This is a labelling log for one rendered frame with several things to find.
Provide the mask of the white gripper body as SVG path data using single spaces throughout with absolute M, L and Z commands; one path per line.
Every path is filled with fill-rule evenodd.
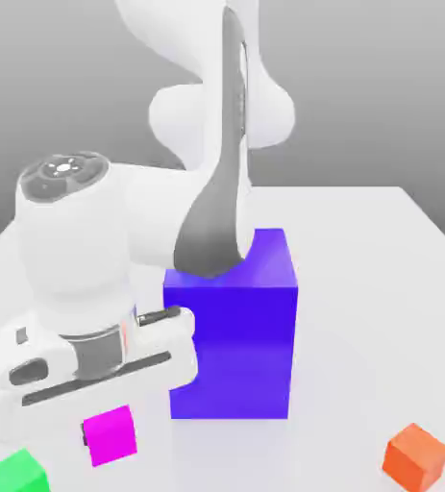
M 39 439 L 72 431 L 93 415 L 129 405 L 165 406 L 169 391 L 191 383 L 198 373 L 192 344 L 174 344 L 125 365 L 101 381 L 71 381 L 53 389 L 0 387 L 0 441 Z

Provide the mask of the small magenta cube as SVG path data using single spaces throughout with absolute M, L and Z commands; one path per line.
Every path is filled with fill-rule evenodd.
M 129 406 L 89 417 L 84 422 L 93 467 L 137 453 L 136 428 Z

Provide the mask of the small green cube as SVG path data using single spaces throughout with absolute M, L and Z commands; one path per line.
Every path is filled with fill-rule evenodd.
M 0 492 L 50 492 L 44 468 L 27 449 L 0 461 Z

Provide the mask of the small orange cube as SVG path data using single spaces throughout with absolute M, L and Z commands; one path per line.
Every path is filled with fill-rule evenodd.
M 415 423 L 387 442 L 383 471 L 407 492 L 427 492 L 444 466 L 445 444 Z

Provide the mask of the large blue box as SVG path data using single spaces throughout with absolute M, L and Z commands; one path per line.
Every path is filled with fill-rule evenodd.
M 288 415 L 298 282 L 284 230 L 258 229 L 248 257 L 206 280 L 166 272 L 166 306 L 189 308 L 198 374 L 171 391 L 174 419 Z

